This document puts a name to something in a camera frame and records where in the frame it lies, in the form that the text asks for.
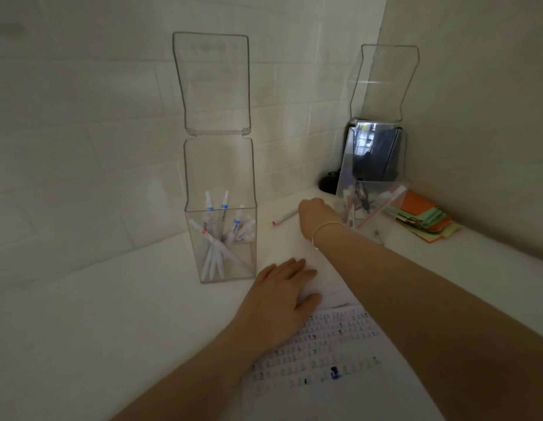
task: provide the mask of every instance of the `hand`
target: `hand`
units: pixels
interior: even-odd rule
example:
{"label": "hand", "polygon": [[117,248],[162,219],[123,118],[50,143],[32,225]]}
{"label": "hand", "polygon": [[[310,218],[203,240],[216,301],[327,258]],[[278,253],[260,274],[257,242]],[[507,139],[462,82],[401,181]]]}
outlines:
{"label": "hand", "polygon": [[320,294],[312,294],[297,306],[297,295],[317,275],[303,270],[305,263],[293,258],[262,270],[229,325],[255,358],[291,338],[322,301]]}
{"label": "hand", "polygon": [[299,224],[305,238],[311,240],[318,227],[328,222],[341,223],[342,220],[334,209],[326,205],[321,198],[301,201],[299,204]]}

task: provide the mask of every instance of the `bracelet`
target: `bracelet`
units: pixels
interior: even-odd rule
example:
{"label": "bracelet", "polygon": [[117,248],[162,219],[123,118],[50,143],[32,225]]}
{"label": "bracelet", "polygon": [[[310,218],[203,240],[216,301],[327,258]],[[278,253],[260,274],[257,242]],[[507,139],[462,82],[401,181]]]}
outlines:
{"label": "bracelet", "polygon": [[324,223],[323,225],[320,225],[317,227],[317,230],[314,231],[314,233],[312,234],[312,238],[311,238],[311,242],[312,242],[312,245],[317,248],[316,245],[314,245],[314,236],[317,234],[317,232],[322,229],[324,226],[327,226],[327,225],[342,225],[342,226],[345,226],[342,222],[328,222],[328,223]]}

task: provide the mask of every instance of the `white brick wall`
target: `white brick wall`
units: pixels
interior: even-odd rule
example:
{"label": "white brick wall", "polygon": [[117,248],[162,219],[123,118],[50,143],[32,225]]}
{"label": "white brick wall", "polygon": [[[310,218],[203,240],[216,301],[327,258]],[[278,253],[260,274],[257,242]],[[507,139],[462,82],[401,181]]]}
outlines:
{"label": "white brick wall", "polygon": [[386,0],[0,0],[0,292],[186,230],[173,31],[247,34],[257,199],[339,164]]}

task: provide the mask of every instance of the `transparent plastic box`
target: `transparent plastic box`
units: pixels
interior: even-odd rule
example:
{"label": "transparent plastic box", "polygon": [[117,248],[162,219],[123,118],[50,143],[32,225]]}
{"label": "transparent plastic box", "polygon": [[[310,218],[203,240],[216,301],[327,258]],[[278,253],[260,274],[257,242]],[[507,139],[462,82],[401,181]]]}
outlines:
{"label": "transparent plastic box", "polygon": [[[192,137],[184,143],[186,218],[202,283],[256,276],[257,204],[253,142],[246,137],[250,122],[248,37],[230,34],[173,34],[174,58],[184,101],[184,127]],[[213,210],[208,209],[207,192]],[[221,209],[228,192],[227,209]],[[237,239],[230,242],[233,258],[215,258],[226,244],[234,221]]]}
{"label": "transparent plastic box", "polygon": [[406,133],[400,121],[419,60],[416,46],[365,44],[348,80],[352,122],[336,210],[348,226],[381,245],[409,188]]}

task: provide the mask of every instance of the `person's right hand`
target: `person's right hand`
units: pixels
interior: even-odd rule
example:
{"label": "person's right hand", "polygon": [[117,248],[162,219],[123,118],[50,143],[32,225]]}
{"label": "person's right hand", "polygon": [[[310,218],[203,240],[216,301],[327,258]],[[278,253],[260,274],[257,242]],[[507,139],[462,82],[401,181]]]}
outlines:
{"label": "person's right hand", "polygon": [[342,220],[331,206],[324,203],[324,200],[314,198],[310,201],[308,199],[301,201],[299,204],[299,224],[305,238],[311,240],[318,227],[329,222],[341,223]]}

